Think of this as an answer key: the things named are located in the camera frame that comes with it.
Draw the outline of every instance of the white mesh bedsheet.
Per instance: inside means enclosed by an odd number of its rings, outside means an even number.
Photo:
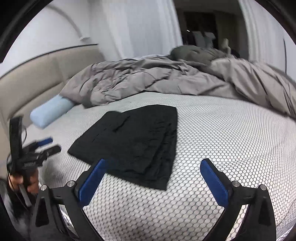
[[[258,105],[209,96],[141,93],[106,106],[74,107],[44,130],[28,128],[27,143],[48,136],[62,151],[44,162],[40,182],[50,187],[76,180],[89,165],[67,153],[72,143],[107,111],[150,104],[178,111],[176,158],[166,191],[144,188],[105,174],[84,208],[105,240],[202,240],[223,208],[215,202],[199,165],[210,158],[231,181],[267,186],[277,237],[296,219],[296,123]],[[247,207],[228,240],[238,231]]]

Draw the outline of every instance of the silver bolt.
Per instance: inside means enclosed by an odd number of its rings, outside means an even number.
[[[67,183],[67,186],[68,187],[72,187],[72,186],[74,186],[75,185],[75,182],[74,181],[69,181],[68,183]]]
[[[235,187],[239,187],[239,186],[240,186],[240,184],[239,184],[238,181],[233,181],[233,182],[232,182],[232,185],[235,186]]]
[[[260,188],[261,188],[261,190],[263,190],[263,191],[265,191],[265,190],[267,189],[266,186],[263,185],[263,184],[260,185]]]
[[[41,190],[41,191],[44,191],[46,188],[47,188],[46,185],[42,185],[41,188],[40,188],[40,190]]]

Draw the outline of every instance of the pillow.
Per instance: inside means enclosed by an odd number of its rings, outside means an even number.
[[[71,100],[57,95],[48,102],[32,110],[30,119],[34,125],[44,129],[50,123],[54,122],[57,118],[72,109],[74,105],[75,104]]]

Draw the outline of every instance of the bed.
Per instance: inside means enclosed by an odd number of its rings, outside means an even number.
[[[199,171],[201,160],[210,158],[231,181],[267,186],[280,240],[296,221],[296,124],[246,101],[145,92],[89,109],[77,105],[44,130],[28,120],[27,143],[52,136],[53,145],[62,146],[61,153],[40,169],[40,183],[63,186],[89,168],[67,150],[107,111],[151,104],[175,106],[178,112],[176,158],[168,188],[144,188],[105,174],[90,205],[84,207],[99,234],[105,240],[202,240],[223,211]],[[7,111],[1,108],[2,120],[21,113],[5,116]],[[238,231],[246,208],[228,240]]]

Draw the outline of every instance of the beige upholstered headboard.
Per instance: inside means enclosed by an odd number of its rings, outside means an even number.
[[[65,83],[92,63],[104,61],[97,45],[72,47],[44,54],[14,68],[0,78],[0,123],[8,136],[9,119],[30,113],[57,95]]]

